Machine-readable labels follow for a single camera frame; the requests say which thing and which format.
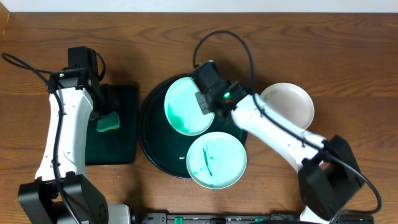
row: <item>wooden surface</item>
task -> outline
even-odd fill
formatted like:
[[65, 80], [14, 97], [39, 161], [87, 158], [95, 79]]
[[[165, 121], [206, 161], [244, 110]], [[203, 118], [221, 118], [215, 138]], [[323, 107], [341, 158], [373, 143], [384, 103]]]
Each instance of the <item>wooden surface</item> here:
[[[142, 103], [160, 82], [190, 72], [197, 42], [217, 29], [235, 31], [247, 41], [259, 93], [278, 82], [309, 92], [315, 104], [309, 129], [348, 140], [384, 199], [376, 223], [397, 223], [398, 15], [12, 13], [1, 51], [55, 71], [67, 66], [67, 48], [86, 45], [105, 59], [104, 82], [138, 82]], [[246, 54], [228, 36], [211, 38], [198, 59], [213, 59], [227, 77], [249, 84]], [[34, 180], [44, 153], [48, 98], [33, 73], [0, 61], [0, 222], [29, 222], [17, 192], [20, 184]], [[161, 172], [138, 143], [135, 163], [87, 167], [88, 177], [108, 203], [129, 203], [137, 211], [301, 212], [297, 175], [288, 163], [252, 135], [246, 150], [243, 177], [223, 190]], [[375, 204], [363, 187], [346, 207]]]
[[0, 46], [1, 46], [2, 38], [5, 34], [5, 29], [6, 29], [9, 15], [10, 15], [10, 13], [8, 12], [8, 10], [0, 2]]

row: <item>white wall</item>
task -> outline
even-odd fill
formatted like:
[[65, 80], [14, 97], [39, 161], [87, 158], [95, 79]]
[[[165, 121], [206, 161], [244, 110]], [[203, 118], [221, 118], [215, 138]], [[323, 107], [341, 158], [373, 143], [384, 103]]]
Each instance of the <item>white wall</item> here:
[[398, 12], [398, 0], [0, 0], [10, 12]]

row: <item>green sponge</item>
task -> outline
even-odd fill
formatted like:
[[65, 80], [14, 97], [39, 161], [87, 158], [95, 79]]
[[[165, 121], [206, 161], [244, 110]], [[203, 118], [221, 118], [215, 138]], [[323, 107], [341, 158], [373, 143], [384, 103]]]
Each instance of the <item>green sponge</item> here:
[[112, 129], [119, 129], [119, 126], [119, 115], [115, 111], [112, 111], [112, 113], [98, 120], [96, 130], [97, 132], [105, 132]]

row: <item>round black tray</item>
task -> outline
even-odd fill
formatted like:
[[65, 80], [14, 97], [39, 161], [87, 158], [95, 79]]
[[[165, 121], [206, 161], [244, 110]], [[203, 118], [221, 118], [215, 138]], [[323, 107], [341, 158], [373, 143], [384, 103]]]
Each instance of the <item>round black tray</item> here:
[[179, 75], [154, 88], [142, 104], [138, 119], [138, 140], [148, 159], [167, 174], [190, 179], [185, 157], [192, 143], [200, 136], [221, 131], [236, 137], [244, 145], [248, 133], [239, 129], [231, 118], [215, 116], [211, 126], [197, 136], [185, 136], [174, 130], [164, 112], [164, 98]]

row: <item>white plate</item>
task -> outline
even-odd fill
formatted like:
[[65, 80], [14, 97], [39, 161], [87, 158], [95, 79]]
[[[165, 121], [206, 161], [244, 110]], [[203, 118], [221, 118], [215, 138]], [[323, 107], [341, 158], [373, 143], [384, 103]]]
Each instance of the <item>white plate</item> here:
[[239, 140], [227, 133], [213, 132], [192, 143], [187, 154], [187, 169], [198, 184], [223, 189], [241, 178], [247, 160]]
[[261, 93], [261, 98], [267, 106], [300, 128], [307, 129], [313, 120], [315, 108], [311, 97], [297, 85], [273, 84]]
[[195, 136], [206, 131], [214, 120], [214, 113], [203, 115], [195, 93], [199, 88], [191, 77], [180, 78], [167, 90], [164, 111], [167, 121], [179, 133]]

